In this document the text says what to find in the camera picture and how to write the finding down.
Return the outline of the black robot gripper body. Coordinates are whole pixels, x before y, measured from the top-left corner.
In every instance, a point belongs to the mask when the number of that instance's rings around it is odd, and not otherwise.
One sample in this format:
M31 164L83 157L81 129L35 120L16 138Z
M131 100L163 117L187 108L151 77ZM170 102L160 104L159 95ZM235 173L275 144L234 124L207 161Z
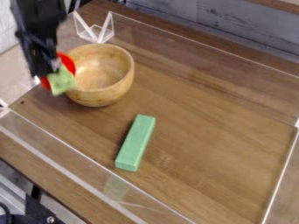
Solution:
M57 58L57 29L61 17L16 17L16 32L23 55L27 59Z

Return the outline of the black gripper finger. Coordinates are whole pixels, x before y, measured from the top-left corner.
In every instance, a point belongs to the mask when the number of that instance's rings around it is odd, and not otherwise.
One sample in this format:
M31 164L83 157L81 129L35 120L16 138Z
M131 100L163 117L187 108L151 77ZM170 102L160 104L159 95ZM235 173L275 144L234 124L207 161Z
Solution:
M32 76L43 77L55 73L61 63L53 45L35 45L29 49L29 70Z

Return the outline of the dark robot arm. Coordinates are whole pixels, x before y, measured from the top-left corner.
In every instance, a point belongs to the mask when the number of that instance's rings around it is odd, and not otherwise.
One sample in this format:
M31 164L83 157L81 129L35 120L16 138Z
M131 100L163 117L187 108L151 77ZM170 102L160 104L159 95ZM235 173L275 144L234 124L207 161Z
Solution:
M15 36L32 76L44 77L60 67L57 29L67 19L64 0L11 0Z

